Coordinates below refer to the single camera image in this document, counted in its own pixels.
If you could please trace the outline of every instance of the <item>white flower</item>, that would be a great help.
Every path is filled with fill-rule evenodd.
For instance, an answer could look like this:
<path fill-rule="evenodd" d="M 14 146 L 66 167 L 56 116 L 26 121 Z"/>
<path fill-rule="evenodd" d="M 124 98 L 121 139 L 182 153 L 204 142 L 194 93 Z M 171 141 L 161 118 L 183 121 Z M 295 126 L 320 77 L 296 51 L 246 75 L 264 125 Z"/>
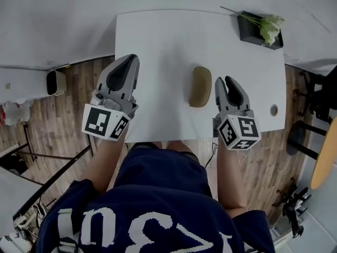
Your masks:
<path fill-rule="evenodd" d="M 260 35 L 262 35 L 266 44 L 270 46 L 275 42 L 283 22 L 284 18 L 277 15 L 267 15 L 261 20 Z"/>

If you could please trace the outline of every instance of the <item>person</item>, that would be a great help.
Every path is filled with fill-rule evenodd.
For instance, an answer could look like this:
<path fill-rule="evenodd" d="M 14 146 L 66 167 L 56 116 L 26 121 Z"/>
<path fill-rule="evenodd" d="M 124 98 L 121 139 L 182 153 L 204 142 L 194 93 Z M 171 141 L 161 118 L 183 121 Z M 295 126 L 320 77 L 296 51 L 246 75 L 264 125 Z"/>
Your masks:
<path fill-rule="evenodd" d="M 117 142 L 102 141 L 79 181 L 51 207 L 36 252 L 245 252 L 246 246 L 275 252 L 266 214 L 247 210 L 236 152 L 221 138 L 219 201 L 206 170 L 181 141 L 166 149 L 160 142 L 135 144 L 106 192 L 124 131 Z"/>

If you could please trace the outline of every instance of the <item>tabletop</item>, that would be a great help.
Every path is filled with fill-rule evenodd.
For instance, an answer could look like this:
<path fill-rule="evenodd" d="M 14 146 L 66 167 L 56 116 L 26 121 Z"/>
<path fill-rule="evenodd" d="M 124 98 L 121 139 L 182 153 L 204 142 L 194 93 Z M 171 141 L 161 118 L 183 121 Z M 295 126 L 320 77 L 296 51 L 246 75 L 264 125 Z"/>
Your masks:
<path fill-rule="evenodd" d="M 235 17 L 198 11 L 143 11 L 118 15 L 116 59 L 134 53 L 140 59 L 139 105 L 126 142 L 210 138 L 218 114 L 214 83 L 231 76 L 250 98 L 261 131 L 284 128 L 286 106 L 282 49 L 240 41 Z M 212 74 L 212 90 L 202 108 L 189 106 L 196 66 Z M 271 116 L 276 104 L 278 113 Z"/>
<path fill-rule="evenodd" d="M 311 178 L 311 188 L 318 188 L 322 182 L 328 177 L 332 168 L 333 162 L 337 158 L 337 119 L 333 119 L 330 124 L 329 130 L 325 135 L 325 140 L 319 153 L 314 172 Z"/>

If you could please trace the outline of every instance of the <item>navy t-shirt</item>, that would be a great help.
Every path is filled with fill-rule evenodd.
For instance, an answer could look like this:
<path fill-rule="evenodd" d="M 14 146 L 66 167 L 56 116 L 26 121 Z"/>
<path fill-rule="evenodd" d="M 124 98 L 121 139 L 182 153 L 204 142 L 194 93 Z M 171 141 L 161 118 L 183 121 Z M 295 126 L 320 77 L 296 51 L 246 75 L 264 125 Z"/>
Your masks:
<path fill-rule="evenodd" d="M 244 242 L 275 252 L 263 211 L 230 218 L 211 198 L 205 169 L 170 150 L 132 150 L 101 196 L 91 181 L 74 181 L 44 219 L 36 251 L 59 247 L 65 228 L 83 252 L 244 252 Z"/>

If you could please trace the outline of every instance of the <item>wooden stool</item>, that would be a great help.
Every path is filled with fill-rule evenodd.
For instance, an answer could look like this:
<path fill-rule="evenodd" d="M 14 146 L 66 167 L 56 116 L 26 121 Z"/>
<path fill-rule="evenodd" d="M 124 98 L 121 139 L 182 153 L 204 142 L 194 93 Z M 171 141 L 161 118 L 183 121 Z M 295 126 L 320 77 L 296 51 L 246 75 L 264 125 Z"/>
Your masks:
<path fill-rule="evenodd" d="M 325 136 L 320 153 L 302 145 L 305 139 L 305 130 Z M 332 164 L 337 158 L 337 119 L 331 122 L 328 131 L 305 124 L 303 121 L 297 121 L 289 132 L 286 151 L 289 155 L 294 155 L 300 151 L 316 160 L 311 178 L 311 188 L 316 189 L 328 177 Z"/>

